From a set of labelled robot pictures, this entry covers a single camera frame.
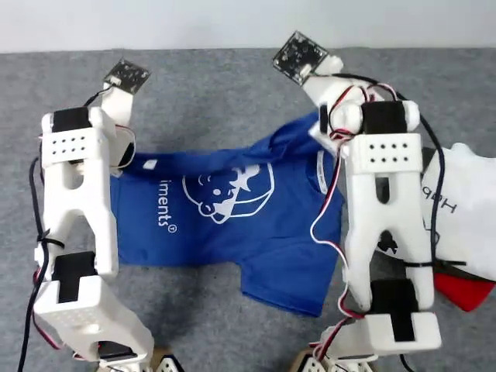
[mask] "white printed logo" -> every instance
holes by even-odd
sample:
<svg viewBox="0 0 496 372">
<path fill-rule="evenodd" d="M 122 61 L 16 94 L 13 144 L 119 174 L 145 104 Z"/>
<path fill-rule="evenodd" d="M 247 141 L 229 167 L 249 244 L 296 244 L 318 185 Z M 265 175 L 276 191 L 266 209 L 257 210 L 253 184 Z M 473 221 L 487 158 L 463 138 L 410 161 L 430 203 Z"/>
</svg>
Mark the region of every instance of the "white printed logo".
<svg viewBox="0 0 496 372">
<path fill-rule="evenodd" d="M 200 215 L 222 224 L 230 218 L 256 215 L 274 193 L 274 172 L 270 164 L 263 164 L 198 178 L 183 177 L 183 189 Z"/>
</svg>

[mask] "t-shirt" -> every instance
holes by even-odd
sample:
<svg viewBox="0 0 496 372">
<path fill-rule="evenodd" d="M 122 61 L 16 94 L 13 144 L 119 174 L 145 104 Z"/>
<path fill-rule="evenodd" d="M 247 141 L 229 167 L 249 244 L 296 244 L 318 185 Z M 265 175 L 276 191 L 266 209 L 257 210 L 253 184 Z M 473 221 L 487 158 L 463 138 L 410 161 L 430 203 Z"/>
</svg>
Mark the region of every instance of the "t-shirt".
<svg viewBox="0 0 496 372">
<path fill-rule="evenodd" d="M 315 120 L 292 122 L 246 149 L 137 154 L 111 182 L 120 261 L 233 262 L 245 295 L 319 316 L 337 257 L 309 235 L 332 175 L 331 155 L 307 134 Z M 336 192 L 317 237 L 339 242 L 342 204 Z"/>
</svg>

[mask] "red wire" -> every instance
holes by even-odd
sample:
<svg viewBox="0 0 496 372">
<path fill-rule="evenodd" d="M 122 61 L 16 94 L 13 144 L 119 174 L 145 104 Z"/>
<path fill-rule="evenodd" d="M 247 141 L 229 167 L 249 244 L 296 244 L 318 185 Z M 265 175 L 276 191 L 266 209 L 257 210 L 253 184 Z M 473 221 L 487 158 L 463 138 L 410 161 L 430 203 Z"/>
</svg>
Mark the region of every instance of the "red wire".
<svg viewBox="0 0 496 372">
<path fill-rule="evenodd" d="M 349 318 L 345 318 L 345 319 L 339 321 L 338 324 L 336 324 L 336 327 L 334 327 L 334 330 L 332 331 L 332 333 L 330 334 L 330 336 L 327 338 L 327 340 L 324 342 L 324 345 L 322 346 L 322 348 L 321 348 L 321 350 L 319 352 L 319 355 L 317 357 L 317 359 L 318 359 L 319 362 L 321 362 L 322 359 L 324 359 L 324 357 L 327 354 L 327 350 L 329 349 L 329 347 L 332 344 L 332 341 L 334 341 L 334 339 L 336 338 L 339 330 L 344 326 L 344 323 L 346 323 L 346 321 L 348 319 Z"/>
</svg>

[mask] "white wire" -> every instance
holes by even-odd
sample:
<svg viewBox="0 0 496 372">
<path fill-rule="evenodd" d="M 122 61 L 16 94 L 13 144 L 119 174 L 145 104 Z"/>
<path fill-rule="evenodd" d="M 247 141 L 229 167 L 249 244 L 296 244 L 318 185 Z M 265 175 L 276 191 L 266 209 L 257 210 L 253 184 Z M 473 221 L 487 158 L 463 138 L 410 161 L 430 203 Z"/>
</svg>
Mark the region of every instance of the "white wire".
<svg viewBox="0 0 496 372">
<path fill-rule="evenodd" d="M 386 84 L 386 83 L 372 84 L 367 89 L 372 89 L 374 87 L 380 87 L 380 88 L 386 89 L 387 91 L 389 91 L 391 93 L 391 95 L 393 96 L 393 99 L 395 101 L 398 100 L 398 95 L 396 94 L 395 89 L 393 87 L 391 87 L 389 84 Z"/>
<path fill-rule="evenodd" d="M 324 244 L 324 245 L 330 246 L 334 250 L 336 250 L 337 253 L 339 254 L 339 256 L 341 257 L 341 260 L 343 261 L 345 273 L 347 273 L 348 272 L 348 261 L 346 260 L 346 256 L 344 255 L 344 252 L 334 242 L 331 242 L 330 240 L 317 239 L 315 237 L 315 234 L 314 234 L 315 226 L 317 225 L 317 223 L 319 223 L 320 219 L 324 216 L 324 214 L 327 211 L 327 208 L 329 207 L 329 204 L 331 203 L 332 196 L 334 195 L 334 191 L 336 190 L 336 187 L 338 184 L 338 178 L 339 178 L 339 171 L 340 170 L 341 170 L 341 156 L 340 156 L 339 151 L 338 151 L 336 154 L 336 179 L 330 185 L 331 191 L 329 192 L 329 197 L 325 200 L 325 203 L 322 206 L 322 210 L 320 211 L 319 215 L 317 215 L 317 218 L 314 220 L 314 222 L 310 226 L 310 237 L 312 238 L 312 240 L 315 243 Z M 348 280 L 346 278 L 344 278 L 344 282 L 345 282 L 344 291 L 339 296 L 339 299 L 338 299 L 338 309 L 346 317 L 354 318 L 354 316 L 352 314 L 350 314 L 349 312 L 347 312 L 341 305 L 341 301 L 345 298 L 346 294 L 348 293 Z"/>
<path fill-rule="evenodd" d="M 130 133 L 131 136 L 133 137 L 132 141 L 133 141 L 133 144 L 134 144 L 134 150 L 133 150 L 133 155 L 131 156 L 131 158 L 129 159 L 129 161 L 126 163 L 126 164 L 123 164 L 123 165 L 111 165 L 111 167 L 115 167 L 117 169 L 123 169 L 127 166 L 129 166 L 132 162 L 133 162 L 133 159 L 134 159 L 134 156 L 136 155 L 136 134 L 134 133 L 134 131 L 126 126 L 116 126 L 115 127 L 117 130 L 124 130 L 126 131 L 127 133 Z"/>
</svg>

